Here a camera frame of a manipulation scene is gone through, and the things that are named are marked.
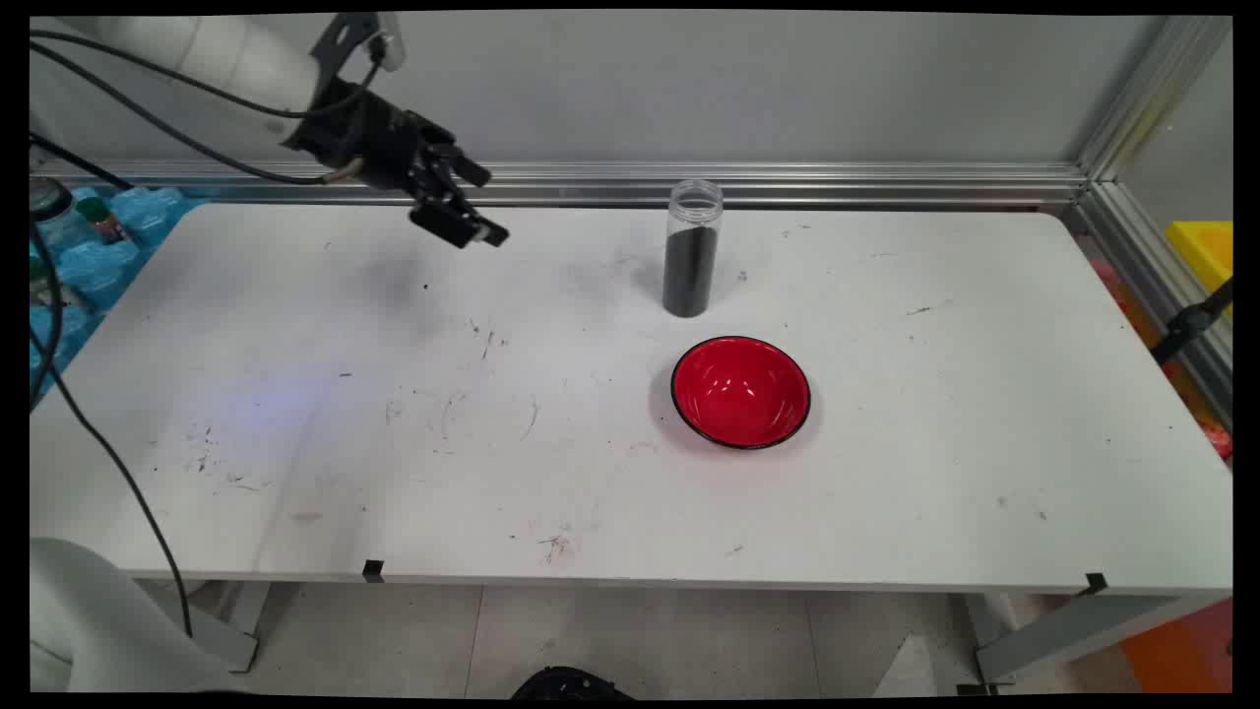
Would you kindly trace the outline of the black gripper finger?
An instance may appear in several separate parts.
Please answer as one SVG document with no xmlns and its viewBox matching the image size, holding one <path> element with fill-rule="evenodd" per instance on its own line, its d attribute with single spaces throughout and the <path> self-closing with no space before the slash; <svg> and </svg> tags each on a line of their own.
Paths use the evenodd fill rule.
<svg viewBox="0 0 1260 709">
<path fill-rule="evenodd" d="M 485 186 L 491 171 L 459 147 L 454 133 L 423 116 L 410 116 L 415 150 L 410 157 L 410 189 L 454 189 L 455 178 Z"/>
<path fill-rule="evenodd" d="M 449 173 L 415 173 L 410 188 L 413 198 L 410 220 L 450 246 L 499 247 L 508 241 L 510 232 L 479 214 Z"/>
</svg>

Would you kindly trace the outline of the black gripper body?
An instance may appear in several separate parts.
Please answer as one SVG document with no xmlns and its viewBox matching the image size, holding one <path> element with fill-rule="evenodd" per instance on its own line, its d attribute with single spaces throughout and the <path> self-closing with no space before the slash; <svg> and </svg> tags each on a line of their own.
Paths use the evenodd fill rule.
<svg viewBox="0 0 1260 709">
<path fill-rule="evenodd" d="M 314 107 L 338 110 L 301 118 L 286 147 L 307 152 L 333 170 L 362 160 L 358 180 L 379 190 L 410 189 L 410 157 L 415 133 L 410 110 L 399 110 L 360 84 L 333 78 L 315 97 Z"/>
</svg>

